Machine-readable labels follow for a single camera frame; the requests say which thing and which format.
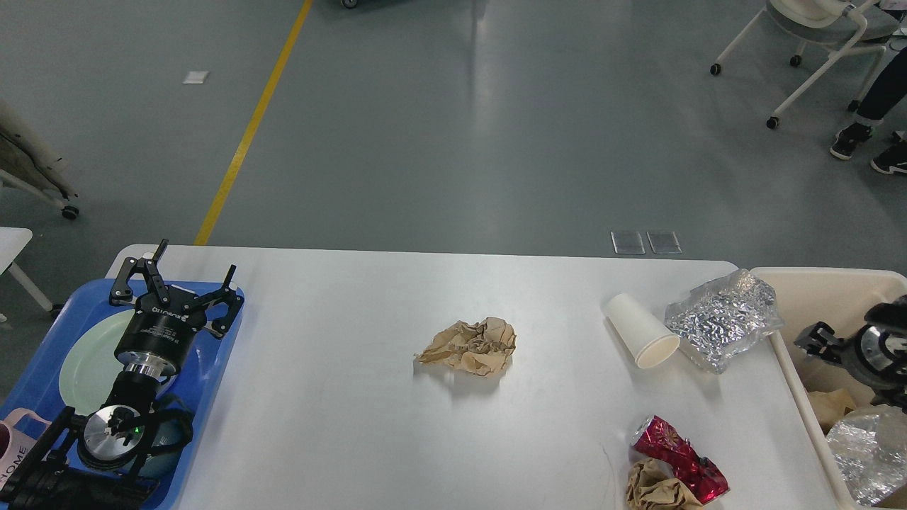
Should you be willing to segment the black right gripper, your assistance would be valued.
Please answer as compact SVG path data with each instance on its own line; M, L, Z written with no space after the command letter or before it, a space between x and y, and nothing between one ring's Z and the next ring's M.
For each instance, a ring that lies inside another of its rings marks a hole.
M906 407L905 339L881 327L906 326L906 298L874 305L864 316L866 325L851 338L839 338L825 322L807 326L794 345L807 356L832 366L843 366L859 383L874 392L872 404Z

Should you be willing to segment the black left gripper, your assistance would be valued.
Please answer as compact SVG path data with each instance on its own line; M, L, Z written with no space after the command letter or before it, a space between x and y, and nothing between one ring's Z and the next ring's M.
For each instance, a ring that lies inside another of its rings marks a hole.
M159 305L134 307L134 315L114 351L125 372L181 372L197 333L203 329L214 338L223 339L245 305L245 297L231 288L237 266L230 266L216 290L195 295L184 305L184 310L168 310L171 294L158 269L168 246L169 241L161 241L150 257L124 259L111 285L110 305L135 305L139 297L129 282L132 276L142 275L147 290ZM208 319L208 310L220 305L224 305L226 311Z

